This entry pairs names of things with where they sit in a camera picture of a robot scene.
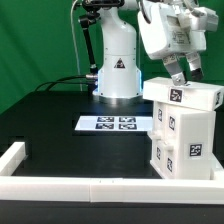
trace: green screen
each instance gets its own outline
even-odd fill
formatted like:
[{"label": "green screen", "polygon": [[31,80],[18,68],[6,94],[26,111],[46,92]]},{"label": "green screen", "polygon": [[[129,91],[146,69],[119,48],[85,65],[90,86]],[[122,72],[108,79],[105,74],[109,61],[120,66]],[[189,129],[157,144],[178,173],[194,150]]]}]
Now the green screen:
[{"label": "green screen", "polygon": [[[70,10],[71,0],[0,0],[0,112],[44,82],[78,75]],[[224,1],[201,0],[201,6],[214,9],[219,15],[218,31],[207,33],[207,51],[202,53],[204,82],[224,84]],[[81,74],[89,72],[84,36],[74,12]],[[120,17],[138,31],[137,12],[122,11]],[[102,32],[99,24],[90,27],[93,50],[98,67],[102,66]],[[138,61],[144,80],[169,77],[161,61],[152,61],[138,36]],[[82,90],[80,85],[57,85],[53,90]]]}]

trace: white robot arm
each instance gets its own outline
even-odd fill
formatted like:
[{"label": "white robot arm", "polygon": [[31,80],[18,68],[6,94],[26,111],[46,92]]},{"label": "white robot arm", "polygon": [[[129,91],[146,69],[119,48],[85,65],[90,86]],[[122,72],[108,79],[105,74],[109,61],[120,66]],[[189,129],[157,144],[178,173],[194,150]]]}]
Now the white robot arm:
[{"label": "white robot arm", "polygon": [[216,31],[218,16],[194,0],[141,0],[139,29],[151,59],[162,59],[174,85],[186,84],[178,59],[186,57],[192,79],[203,77],[198,52],[206,50],[205,31]]}]

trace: black table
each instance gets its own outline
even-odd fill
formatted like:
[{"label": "black table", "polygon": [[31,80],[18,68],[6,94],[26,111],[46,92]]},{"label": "black table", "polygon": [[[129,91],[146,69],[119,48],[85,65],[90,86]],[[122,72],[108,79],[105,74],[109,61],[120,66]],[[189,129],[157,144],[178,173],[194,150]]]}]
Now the black table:
[{"label": "black table", "polygon": [[[152,116],[152,109],[150,101],[115,106],[86,92],[33,92],[0,116],[0,152],[25,141],[28,158],[17,176],[159,178],[149,165],[146,132],[74,130],[81,115]],[[220,160],[222,115],[220,108],[214,141]],[[223,223],[223,211],[215,205],[1,201],[0,223]]]}]

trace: white cardboard box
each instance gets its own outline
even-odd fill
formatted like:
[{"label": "white cardboard box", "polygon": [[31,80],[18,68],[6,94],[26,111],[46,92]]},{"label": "white cardboard box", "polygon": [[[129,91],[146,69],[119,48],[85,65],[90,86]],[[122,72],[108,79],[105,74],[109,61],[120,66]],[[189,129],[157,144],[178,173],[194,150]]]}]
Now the white cardboard box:
[{"label": "white cardboard box", "polygon": [[151,164],[163,178],[210,179],[215,115],[154,102]]},{"label": "white cardboard box", "polygon": [[172,79],[154,78],[144,82],[143,98],[199,110],[213,111],[223,103],[224,87],[188,82],[174,86]]}]

